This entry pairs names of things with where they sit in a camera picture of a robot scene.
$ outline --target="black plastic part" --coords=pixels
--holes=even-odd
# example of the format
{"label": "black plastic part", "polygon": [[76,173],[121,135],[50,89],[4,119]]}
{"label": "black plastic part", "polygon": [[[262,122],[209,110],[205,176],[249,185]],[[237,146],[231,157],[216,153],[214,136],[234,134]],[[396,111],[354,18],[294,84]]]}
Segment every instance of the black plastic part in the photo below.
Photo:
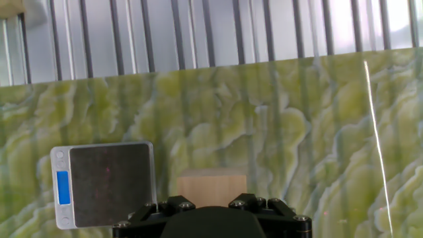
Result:
{"label": "black plastic part", "polygon": [[[240,207],[234,207],[231,205],[233,201],[243,201],[245,203],[244,206]],[[232,202],[229,203],[228,207],[230,208],[236,208],[240,210],[246,210],[250,212],[258,212],[260,209],[260,206],[258,205],[257,198],[254,194],[241,194],[236,199],[234,199]]]}
{"label": "black plastic part", "polygon": [[263,200],[257,200],[257,204],[259,208],[266,208],[266,199],[263,198]]}
{"label": "black plastic part", "polygon": [[161,238],[266,238],[253,213],[222,207],[206,207],[174,216]]}
{"label": "black plastic part", "polygon": [[295,212],[283,201],[257,200],[254,194],[241,194],[235,200],[242,206],[196,209],[183,196],[140,208],[127,227],[113,227],[117,238],[242,237],[312,238],[312,220],[297,221]]}
{"label": "black plastic part", "polygon": [[274,210],[278,215],[281,216],[293,217],[296,215],[295,212],[293,212],[292,209],[281,200],[278,200],[277,202],[269,200],[267,201],[267,206],[269,209]]}

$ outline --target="metal panel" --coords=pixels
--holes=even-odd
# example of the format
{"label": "metal panel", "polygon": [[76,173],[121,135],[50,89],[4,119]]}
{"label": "metal panel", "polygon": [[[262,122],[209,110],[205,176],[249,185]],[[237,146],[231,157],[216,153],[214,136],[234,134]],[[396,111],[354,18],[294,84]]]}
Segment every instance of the metal panel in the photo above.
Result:
{"label": "metal panel", "polygon": [[178,69],[173,14],[170,0],[148,0],[149,23],[155,69],[172,71]]}
{"label": "metal panel", "polygon": [[57,79],[52,17],[48,0],[24,0],[25,34],[31,83]]}
{"label": "metal panel", "polygon": [[363,51],[383,50],[380,6],[378,0],[359,0]]}
{"label": "metal panel", "polygon": [[335,54],[356,51],[351,0],[329,0]]}
{"label": "metal panel", "polygon": [[81,5],[78,1],[64,0],[63,4],[69,14],[69,31],[71,45],[68,45],[72,52],[72,66],[75,68],[75,78],[84,79],[88,77],[87,59],[85,57],[85,45],[83,35],[83,23]]}
{"label": "metal panel", "polygon": [[209,6],[216,66],[238,64],[232,1],[211,0]]}
{"label": "metal panel", "polygon": [[85,1],[93,77],[118,74],[110,2]]}
{"label": "metal panel", "polygon": [[268,61],[266,26],[264,23],[264,5],[263,0],[249,0],[250,1],[250,16],[252,17],[251,26],[252,36],[255,37],[254,54],[257,55],[257,62]]}
{"label": "metal panel", "polygon": [[253,40],[253,29],[256,28],[252,25],[252,14],[250,10],[250,2],[252,1],[239,1],[239,13],[241,18],[241,32],[243,34],[243,49],[245,63],[254,63],[254,47],[258,47]]}
{"label": "metal panel", "polygon": [[410,14],[407,0],[387,0],[391,48],[412,47]]}
{"label": "metal panel", "polygon": [[0,86],[4,87],[13,84],[6,20],[0,20],[0,31]]}
{"label": "metal panel", "polygon": [[58,40],[58,51],[60,57],[60,67],[62,79],[75,79],[75,68],[73,66],[73,55],[71,53],[71,35],[69,31],[69,15],[66,0],[53,0],[54,22],[56,23],[56,33]]}
{"label": "metal panel", "polygon": [[307,0],[309,6],[309,15],[311,22],[311,30],[315,25],[316,44],[317,49],[314,50],[316,54],[314,56],[325,56],[327,55],[327,39],[325,33],[325,21],[323,20],[323,6],[321,0]]}
{"label": "metal panel", "polygon": [[178,0],[178,13],[180,21],[180,31],[182,34],[182,50],[185,59],[185,68],[194,69],[196,68],[195,58],[196,53],[194,51],[193,29],[192,29],[192,14],[190,10],[190,0]]}
{"label": "metal panel", "polygon": [[297,0],[299,5],[301,30],[303,33],[304,56],[313,56],[313,34],[311,32],[310,9],[307,0]]}
{"label": "metal panel", "polygon": [[13,85],[23,85],[27,82],[22,21],[20,17],[7,19],[7,38],[11,63]]}
{"label": "metal panel", "polygon": [[148,58],[145,43],[145,30],[141,1],[129,0],[130,16],[132,20],[132,34],[134,38],[134,54],[138,73],[148,72]]}
{"label": "metal panel", "polygon": [[294,59],[297,57],[297,39],[292,1],[271,0],[269,4],[275,60]]}
{"label": "metal panel", "polygon": [[423,1],[412,0],[416,6],[416,18],[417,18],[417,29],[418,29],[418,41],[420,45],[423,45]]}

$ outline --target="vertical metal rib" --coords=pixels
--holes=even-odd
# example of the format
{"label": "vertical metal rib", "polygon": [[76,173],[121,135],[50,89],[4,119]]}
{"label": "vertical metal rib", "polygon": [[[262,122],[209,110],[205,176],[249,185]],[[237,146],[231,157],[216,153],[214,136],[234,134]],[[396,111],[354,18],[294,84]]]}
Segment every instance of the vertical metal rib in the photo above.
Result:
{"label": "vertical metal rib", "polygon": [[22,59],[24,60],[24,76],[26,78],[26,83],[31,83],[32,79],[28,57],[28,40],[26,39],[25,16],[23,14],[19,15],[19,23],[19,30],[22,33]]}
{"label": "vertical metal rib", "polygon": [[354,37],[356,39],[356,51],[363,52],[362,29],[360,26],[360,8],[357,0],[351,0],[352,22],[354,25]]}
{"label": "vertical metal rib", "polygon": [[412,47],[420,47],[420,42],[418,40],[416,3],[414,2],[414,0],[408,0],[408,9],[410,11],[410,26],[411,26]]}
{"label": "vertical metal rib", "polygon": [[325,19],[325,34],[328,55],[334,54],[333,46],[333,32],[332,32],[332,19],[330,18],[330,5],[328,0],[322,0],[323,4],[323,18]]}
{"label": "vertical metal rib", "polygon": [[382,20],[382,31],[383,31],[383,44],[385,50],[391,49],[391,34],[389,30],[389,17],[388,17],[388,6],[386,0],[379,0],[381,5],[381,20]]}
{"label": "vertical metal rib", "polygon": [[128,34],[130,36],[130,50],[131,50],[131,62],[132,62],[132,72],[138,73],[137,58],[135,52],[135,40],[134,40],[134,28],[132,24],[132,14],[131,14],[131,1],[125,1],[126,9],[126,24],[128,25]]}
{"label": "vertical metal rib", "polygon": [[54,59],[56,67],[56,80],[62,81],[61,74],[61,63],[60,63],[60,48],[59,48],[59,36],[58,36],[58,25],[56,24],[56,12],[54,11],[54,0],[50,0],[49,10],[52,14],[52,30],[53,30],[53,47],[54,47]]}
{"label": "vertical metal rib", "polygon": [[239,64],[245,64],[243,28],[241,26],[241,12],[239,10],[239,0],[232,0],[232,2],[233,15],[235,18],[235,32],[237,35],[238,62]]}
{"label": "vertical metal rib", "polygon": [[209,66],[215,67],[216,60],[214,56],[214,43],[213,43],[213,31],[212,31],[212,20],[210,18],[210,6],[208,0],[203,0],[203,14],[204,24],[206,26],[206,38],[207,38],[207,50],[209,55]]}
{"label": "vertical metal rib", "polygon": [[182,44],[182,31],[180,29],[178,0],[171,0],[171,1],[172,1],[174,33],[176,38],[176,51],[178,52],[179,69],[186,69],[184,46]]}
{"label": "vertical metal rib", "polygon": [[73,45],[72,45],[72,33],[69,23],[69,1],[63,0],[63,11],[65,13],[65,27],[66,27],[66,42],[67,42],[67,53],[69,54],[69,68],[71,72],[71,80],[75,79],[75,62],[73,61]]}
{"label": "vertical metal rib", "polygon": [[311,37],[313,38],[313,53],[314,57],[317,58],[319,56],[319,44],[317,40],[317,27],[316,27],[316,16],[315,16],[315,8],[314,8],[314,1],[308,0],[309,5],[309,14],[310,14],[310,25],[311,25]]}
{"label": "vertical metal rib", "polygon": [[124,58],[122,56],[122,45],[120,43],[119,35],[119,20],[118,20],[118,10],[116,7],[116,0],[110,0],[110,11],[112,13],[112,30],[113,30],[113,40],[114,40],[114,49],[116,50],[116,64],[118,67],[118,75],[124,75]]}
{"label": "vertical metal rib", "polygon": [[81,5],[81,16],[82,16],[82,29],[84,36],[84,47],[85,47],[85,57],[87,59],[87,76],[88,78],[94,77],[93,73],[93,59],[91,57],[91,45],[88,31],[88,19],[87,19],[87,6],[85,0],[80,0]]}
{"label": "vertical metal rib", "polygon": [[372,51],[376,51],[375,20],[373,17],[373,3],[371,1],[367,0],[367,22],[369,24],[370,48]]}
{"label": "vertical metal rib", "polygon": [[198,53],[197,53],[197,42],[196,42],[196,36],[195,36],[195,19],[194,19],[194,4],[192,3],[192,0],[188,0],[188,7],[189,7],[189,15],[188,18],[190,20],[190,44],[192,48],[192,59],[194,62],[193,68],[198,68]]}
{"label": "vertical metal rib", "polygon": [[252,46],[254,48],[254,62],[257,63],[260,61],[260,50],[258,49],[258,40],[257,40],[257,29],[255,21],[254,7],[252,0],[249,0],[249,10],[250,10],[250,20],[251,20],[251,34],[252,34]]}
{"label": "vertical metal rib", "polygon": [[3,37],[5,39],[5,54],[7,62],[7,77],[9,78],[9,85],[13,86],[13,74],[12,74],[12,64],[11,64],[11,54],[9,51],[9,34],[7,32],[7,20],[3,20]]}
{"label": "vertical metal rib", "polygon": [[153,43],[151,39],[151,29],[150,29],[150,22],[148,17],[147,0],[141,0],[141,8],[143,13],[145,47],[147,48],[148,69],[149,69],[149,72],[151,73],[151,72],[155,72],[156,69],[154,64]]}
{"label": "vertical metal rib", "polygon": [[293,17],[295,20],[295,35],[297,36],[297,53],[298,58],[304,58],[304,43],[303,43],[303,30],[301,27],[301,15],[299,12],[299,1],[292,0]]}
{"label": "vertical metal rib", "polygon": [[269,55],[269,61],[274,61],[275,49],[273,44],[273,30],[272,30],[272,19],[270,16],[269,0],[263,0],[263,6],[264,6],[264,24],[266,27],[267,50]]}

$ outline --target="marble pattern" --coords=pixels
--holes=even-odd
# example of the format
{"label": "marble pattern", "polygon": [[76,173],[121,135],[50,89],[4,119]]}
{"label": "marble pattern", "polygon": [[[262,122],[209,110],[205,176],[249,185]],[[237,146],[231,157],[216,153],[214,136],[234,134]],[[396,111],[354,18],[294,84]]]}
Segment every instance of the marble pattern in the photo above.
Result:
{"label": "marble pattern", "polygon": [[139,140],[155,146],[160,200],[184,169],[247,167],[249,192],[313,217],[315,237],[390,237],[388,207],[395,237],[423,237],[421,58],[394,50],[0,88],[0,237],[111,237],[56,227],[49,152]]}

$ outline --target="corrugated metal wall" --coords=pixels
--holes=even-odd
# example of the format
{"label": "corrugated metal wall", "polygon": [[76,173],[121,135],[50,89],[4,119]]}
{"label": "corrugated metal wall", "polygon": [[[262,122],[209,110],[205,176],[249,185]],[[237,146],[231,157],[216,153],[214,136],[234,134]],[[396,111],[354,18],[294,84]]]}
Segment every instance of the corrugated metal wall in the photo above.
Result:
{"label": "corrugated metal wall", "polygon": [[423,42],[421,0],[24,3],[25,15],[0,24],[0,86],[410,48]]}

